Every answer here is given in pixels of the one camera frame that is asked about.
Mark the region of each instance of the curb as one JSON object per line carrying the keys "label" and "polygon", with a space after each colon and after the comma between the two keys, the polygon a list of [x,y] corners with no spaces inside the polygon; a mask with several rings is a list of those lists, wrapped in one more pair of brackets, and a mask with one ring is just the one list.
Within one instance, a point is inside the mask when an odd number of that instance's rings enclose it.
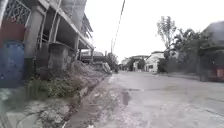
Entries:
{"label": "curb", "polygon": [[190,76],[190,75],[174,75],[174,74],[159,74],[160,76],[166,77],[176,77],[176,78],[184,78],[184,79],[191,79],[191,80],[199,80],[198,76]]}

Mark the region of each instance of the sky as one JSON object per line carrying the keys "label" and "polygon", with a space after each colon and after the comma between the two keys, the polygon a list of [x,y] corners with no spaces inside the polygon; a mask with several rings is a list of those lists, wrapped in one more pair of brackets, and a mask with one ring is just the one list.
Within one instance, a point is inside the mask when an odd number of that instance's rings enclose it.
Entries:
{"label": "sky", "polygon": [[[123,0],[88,0],[86,15],[93,28],[96,51],[110,52]],[[121,61],[133,55],[165,50],[157,34],[161,16],[171,16],[178,28],[203,30],[224,20],[223,0],[126,0],[114,53]]]}

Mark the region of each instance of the bush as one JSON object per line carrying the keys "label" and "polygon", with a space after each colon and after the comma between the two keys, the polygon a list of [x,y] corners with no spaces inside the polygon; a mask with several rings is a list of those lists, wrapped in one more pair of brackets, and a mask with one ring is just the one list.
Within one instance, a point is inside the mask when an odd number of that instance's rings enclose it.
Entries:
{"label": "bush", "polygon": [[66,98],[72,97],[81,90],[81,80],[63,78],[44,81],[33,79],[28,82],[26,91],[29,99]]}

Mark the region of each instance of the concrete road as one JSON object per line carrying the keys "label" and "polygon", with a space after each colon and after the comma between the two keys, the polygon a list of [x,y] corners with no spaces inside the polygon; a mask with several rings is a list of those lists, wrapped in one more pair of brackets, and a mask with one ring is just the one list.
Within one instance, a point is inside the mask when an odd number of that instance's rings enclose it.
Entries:
{"label": "concrete road", "polygon": [[223,83],[121,72],[104,88],[116,104],[98,109],[95,128],[224,128]]}

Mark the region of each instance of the blue door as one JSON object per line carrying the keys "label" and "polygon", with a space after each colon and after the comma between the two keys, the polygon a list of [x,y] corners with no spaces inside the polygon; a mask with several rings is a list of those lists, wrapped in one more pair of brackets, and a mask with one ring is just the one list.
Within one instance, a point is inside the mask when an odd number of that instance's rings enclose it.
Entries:
{"label": "blue door", "polygon": [[24,65],[24,45],[7,41],[0,49],[0,88],[20,85]]}

